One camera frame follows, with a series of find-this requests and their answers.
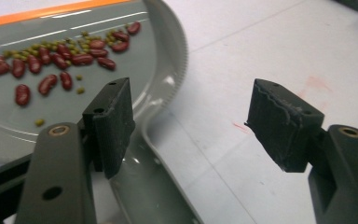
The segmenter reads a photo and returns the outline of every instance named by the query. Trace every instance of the gray plate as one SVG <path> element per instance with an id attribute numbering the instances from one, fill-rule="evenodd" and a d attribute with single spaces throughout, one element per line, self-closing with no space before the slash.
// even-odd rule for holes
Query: gray plate
<path id="1" fill-rule="evenodd" d="M 81 113 L 101 87 L 109 81 L 130 77 L 134 117 L 138 128 L 167 104 L 179 88 L 186 72 L 186 39 L 180 23 L 161 1 L 130 1 L 90 11 L 59 17 L 46 17 L 0 26 L 0 54 L 7 49 L 25 49 L 42 40 L 52 41 L 80 38 L 81 31 L 104 36 L 113 28 L 140 21 L 141 32 L 131 38 L 130 49 L 121 54 L 109 50 L 109 58 L 117 63 L 114 72 L 101 68 L 96 62 L 90 66 L 71 66 L 67 71 L 82 75 L 74 80 L 71 91 L 57 85 L 48 97 L 37 92 L 40 80 L 48 74 L 60 73 L 51 64 L 39 75 L 29 71 L 23 78 L 11 74 L 0 76 L 0 162 L 12 161 L 33 151 L 34 141 L 41 128 L 36 119 L 44 119 L 45 127 L 57 122 L 78 122 Z M 14 89 L 26 84 L 32 92 L 28 106 L 14 103 Z M 77 87 L 84 94 L 76 94 Z"/>

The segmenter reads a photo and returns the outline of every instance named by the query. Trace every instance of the screw hole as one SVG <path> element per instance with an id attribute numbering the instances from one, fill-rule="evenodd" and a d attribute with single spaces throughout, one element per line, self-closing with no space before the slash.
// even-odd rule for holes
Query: screw hole
<path id="1" fill-rule="evenodd" d="M 66 125 L 56 126 L 48 131 L 51 136 L 60 136 L 69 132 L 69 127 Z"/>
<path id="2" fill-rule="evenodd" d="M 61 187 L 53 187 L 50 189 L 47 189 L 44 193 L 43 193 L 43 200 L 45 201 L 51 201 L 55 198 L 57 198 L 58 196 L 60 196 L 62 193 L 62 188 Z"/>
<path id="3" fill-rule="evenodd" d="M 102 108 L 94 109 L 95 114 L 102 114 L 103 112 L 104 112 L 104 109 L 102 109 Z"/>
<path id="4" fill-rule="evenodd" d="M 339 128 L 339 131 L 349 137 L 358 138 L 358 131 L 348 127 Z"/>

